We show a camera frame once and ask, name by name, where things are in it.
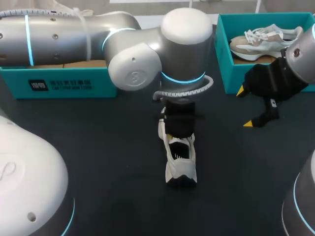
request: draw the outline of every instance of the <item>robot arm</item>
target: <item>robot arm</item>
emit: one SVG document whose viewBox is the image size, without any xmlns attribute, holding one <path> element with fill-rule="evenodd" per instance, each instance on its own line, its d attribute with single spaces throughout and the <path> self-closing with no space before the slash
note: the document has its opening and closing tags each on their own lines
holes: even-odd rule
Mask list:
<svg viewBox="0 0 315 236">
<path fill-rule="evenodd" d="M 282 50 L 282 57 L 270 65 L 256 64 L 245 75 L 237 96 L 252 93 L 264 98 L 266 112 L 244 126 L 262 127 L 279 119 L 277 103 L 286 101 L 309 84 L 315 84 L 315 25 L 296 42 Z"/>
<path fill-rule="evenodd" d="M 64 64 L 105 59 L 110 78 L 123 90 L 161 78 L 161 90 L 200 89 L 212 24 L 196 9 L 165 15 L 161 27 L 141 30 L 126 12 L 82 17 L 25 15 L 0 20 L 0 66 Z"/>
</svg>

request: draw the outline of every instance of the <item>shoe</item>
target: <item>shoe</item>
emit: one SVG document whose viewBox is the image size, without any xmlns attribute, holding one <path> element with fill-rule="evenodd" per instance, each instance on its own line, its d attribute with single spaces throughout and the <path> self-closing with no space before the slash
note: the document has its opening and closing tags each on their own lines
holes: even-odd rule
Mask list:
<svg viewBox="0 0 315 236">
<path fill-rule="evenodd" d="M 290 46 L 303 33 L 302 27 L 281 29 L 275 24 L 245 32 L 229 42 L 231 52 L 237 57 L 255 61 L 263 55 L 281 57 L 280 50 Z"/>
<path fill-rule="evenodd" d="M 158 136 L 163 140 L 167 154 L 165 181 L 172 186 L 195 186 L 197 183 L 194 134 L 178 139 L 165 133 L 164 119 L 158 123 Z"/>
</svg>

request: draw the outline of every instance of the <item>cable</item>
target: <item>cable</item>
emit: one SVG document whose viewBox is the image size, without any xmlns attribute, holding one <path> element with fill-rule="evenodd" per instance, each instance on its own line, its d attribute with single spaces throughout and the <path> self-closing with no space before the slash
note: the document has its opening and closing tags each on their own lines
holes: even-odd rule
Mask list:
<svg viewBox="0 0 315 236">
<path fill-rule="evenodd" d="M 202 88 L 198 88 L 192 91 L 187 91 L 187 92 L 166 92 L 166 91 L 156 91 L 153 94 L 153 100 L 157 101 L 162 97 L 188 97 L 188 96 L 193 96 L 193 95 L 197 95 L 199 93 L 202 93 L 204 91 L 206 91 L 207 89 L 209 89 L 212 85 L 213 85 L 213 79 L 208 76 L 205 75 L 204 78 L 206 80 L 208 80 L 208 83 L 202 87 Z"/>
<path fill-rule="evenodd" d="M 0 17 L 8 17 L 8 16 L 34 16 L 34 15 L 50 15 L 50 16 L 75 16 L 74 14 L 62 13 L 51 10 L 42 10 L 42 9 L 16 9 L 16 10 L 8 10 L 1 11 Z"/>
<path fill-rule="evenodd" d="M 83 29 L 84 29 L 84 33 L 85 33 L 86 38 L 87 38 L 87 61 L 90 61 L 91 60 L 91 55 L 92 55 L 92 44 L 91 44 L 91 36 L 89 34 L 89 29 L 88 29 L 88 26 L 87 26 L 87 22 L 86 22 L 85 18 L 82 16 L 80 10 L 77 7 L 75 7 L 73 9 L 73 12 L 81 20 L 81 23 L 82 23 L 82 26 L 83 26 Z"/>
<path fill-rule="evenodd" d="M 257 0 L 257 5 L 256 5 L 256 11 L 255 11 L 255 13 L 259 13 L 260 6 L 261 6 L 261 0 Z"/>
</svg>

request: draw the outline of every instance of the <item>cardboard box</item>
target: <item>cardboard box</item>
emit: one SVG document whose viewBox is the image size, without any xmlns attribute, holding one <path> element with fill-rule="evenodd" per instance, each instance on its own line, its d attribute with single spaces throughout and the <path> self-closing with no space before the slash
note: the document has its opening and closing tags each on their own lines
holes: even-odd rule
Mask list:
<svg viewBox="0 0 315 236">
<path fill-rule="evenodd" d="M 0 73 L 16 99 L 107 98 L 117 94 L 104 60 L 3 67 Z"/>
<path fill-rule="evenodd" d="M 315 18 L 312 13 L 305 12 L 220 15 L 216 30 L 215 48 L 225 93 L 236 94 L 244 81 L 245 74 L 255 64 L 271 63 L 266 58 L 254 63 L 235 60 L 230 51 L 229 40 L 244 35 L 245 31 L 264 28 L 272 24 L 276 24 L 282 29 L 295 29 L 301 26 L 304 31 L 307 31 L 314 23 Z M 315 85 L 309 85 L 303 91 L 315 91 Z"/>
</svg>

